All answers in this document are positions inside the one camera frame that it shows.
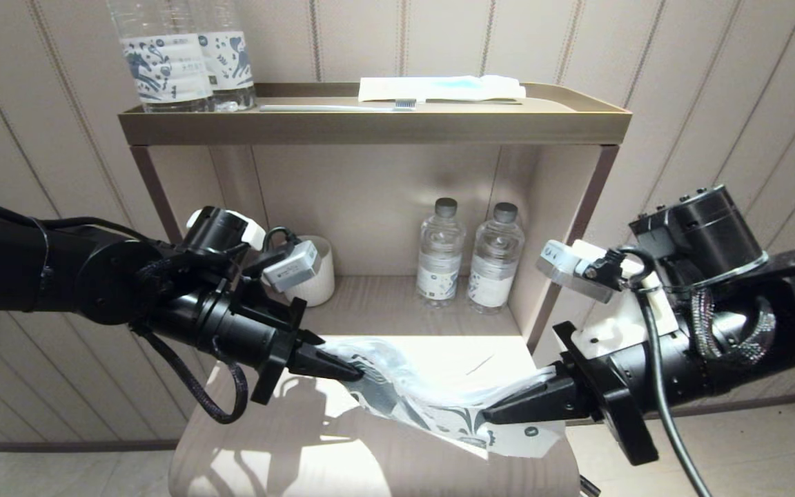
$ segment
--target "bottle cap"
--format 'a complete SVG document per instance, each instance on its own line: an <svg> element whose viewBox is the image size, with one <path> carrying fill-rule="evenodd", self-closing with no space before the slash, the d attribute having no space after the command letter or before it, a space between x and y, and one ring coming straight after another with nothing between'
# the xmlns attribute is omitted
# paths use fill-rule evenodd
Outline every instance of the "bottle cap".
<svg viewBox="0 0 795 497"><path fill-rule="evenodd" d="M493 210L493 218L499 223L514 223L517 218L517 206L511 202L498 202Z"/></svg>
<svg viewBox="0 0 795 497"><path fill-rule="evenodd" d="M435 214L438 214L440 217L453 217L455 216L457 207L458 204L455 202L455 199L448 197L439 198L438 201L435 202Z"/></svg>

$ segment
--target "wall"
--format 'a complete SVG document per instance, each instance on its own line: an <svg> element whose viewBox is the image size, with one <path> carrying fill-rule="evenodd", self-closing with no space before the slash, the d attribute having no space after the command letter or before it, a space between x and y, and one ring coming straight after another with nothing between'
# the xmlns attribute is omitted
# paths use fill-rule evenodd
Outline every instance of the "wall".
<svg viewBox="0 0 795 497"><path fill-rule="evenodd" d="M492 72L633 110L591 242L624 242L638 212L725 182L764 246L795 246L795 0L239 0L239 9L257 81ZM117 125L116 112L136 104L132 86L101 0L0 0L0 204L163 237ZM161 153L174 167L217 170L247 152ZM225 202L229 188L205 198ZM565 293L556 317L597 312ZM211 368L179 352L197 375ZM795 391L795 376L770 381L743 396ZM192 408L123 327L0 313L0 442L172 440Z"/></svg>

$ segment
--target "bottle label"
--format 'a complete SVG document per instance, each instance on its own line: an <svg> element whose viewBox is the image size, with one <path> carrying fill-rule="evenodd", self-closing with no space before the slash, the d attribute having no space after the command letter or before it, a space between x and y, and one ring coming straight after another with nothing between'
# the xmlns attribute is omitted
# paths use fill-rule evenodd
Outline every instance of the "bottle label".
<svg viewBox="0 0 795 497"><path fill-rule="evenodd" d="M496 266L474 255L471 276L468 277L468 297L483 307L499 307L508 302L508 293L514 283L513 268ZM499 274L510 273L509 277L499 279Z"/></svg>
<svg viewBox="0 0 795 497"><path fill-rule="evenodd" d="M122 38L122 53L145 104L212 95L198 35Z"/></svg>
<svg viewBox="0 0 795 497"><path fill-rule="evenodd" d="M243 31L203 32L198 35L210 85L214 89L253 86L250 57Z"/></svg>
<svg viewBox="0 0 795 497"><path fill-rule="evenodd" d="M438 259L431 255L419 254L419 273L416 274L416 287L425 298L445 301L455 297L458 285L458 269L462 256Z"/></svg>

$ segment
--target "top shelf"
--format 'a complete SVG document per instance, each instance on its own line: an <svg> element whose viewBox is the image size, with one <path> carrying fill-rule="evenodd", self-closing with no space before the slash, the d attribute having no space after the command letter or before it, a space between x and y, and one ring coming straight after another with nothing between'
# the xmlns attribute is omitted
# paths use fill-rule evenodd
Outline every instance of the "top shelf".
<svg viewBox="0 0 795 497"><path fill-rule="evenodd" d="M594 144L618 145L631 113L568 88L523 83L519 104L420 104L406 113L119 114L127 142L146 145L240 144ZM357 102L357 83L258 83L257 104Z"/></svg>

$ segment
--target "floor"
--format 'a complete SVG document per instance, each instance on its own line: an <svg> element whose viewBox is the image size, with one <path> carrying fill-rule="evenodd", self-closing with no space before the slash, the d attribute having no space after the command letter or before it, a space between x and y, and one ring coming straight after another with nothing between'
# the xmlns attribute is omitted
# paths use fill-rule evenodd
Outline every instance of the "floor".
<svg viewBox="0 0 795 497"><path fill-rule="evenodd" d="M568 428L580 471L603 497L694 495L659 421L660 460L628 465L606 427ZM716 497L795 496L795 404L678 419L689 452ZM166 496L170 451L0 453L0 496Z"/></svg>

